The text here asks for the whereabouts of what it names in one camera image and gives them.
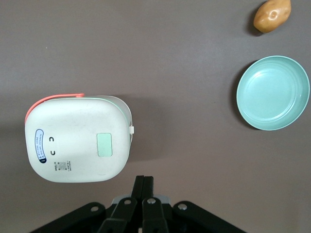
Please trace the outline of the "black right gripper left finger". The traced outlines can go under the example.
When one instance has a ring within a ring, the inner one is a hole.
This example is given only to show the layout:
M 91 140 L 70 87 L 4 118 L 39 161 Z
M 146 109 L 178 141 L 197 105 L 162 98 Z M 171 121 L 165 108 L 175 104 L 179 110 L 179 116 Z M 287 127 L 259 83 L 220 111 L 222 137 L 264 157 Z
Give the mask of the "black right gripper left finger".
M 43 225 L 34 233 L 124 233 L 131 224 L 141 200 L 144 176 L 136 176 L 132 193 L 105 208 L 98 202 L 88 203 Z

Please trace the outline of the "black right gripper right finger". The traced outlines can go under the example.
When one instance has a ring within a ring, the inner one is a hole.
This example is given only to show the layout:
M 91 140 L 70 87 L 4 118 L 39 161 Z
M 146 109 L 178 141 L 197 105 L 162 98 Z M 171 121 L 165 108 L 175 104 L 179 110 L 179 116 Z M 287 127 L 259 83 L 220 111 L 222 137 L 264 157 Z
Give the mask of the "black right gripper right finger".
M 190 201 L 174 206 L 153 194 L 154 179 L 143 178 L 142 231 L 144 233 L 243 233 L 244 230 Z

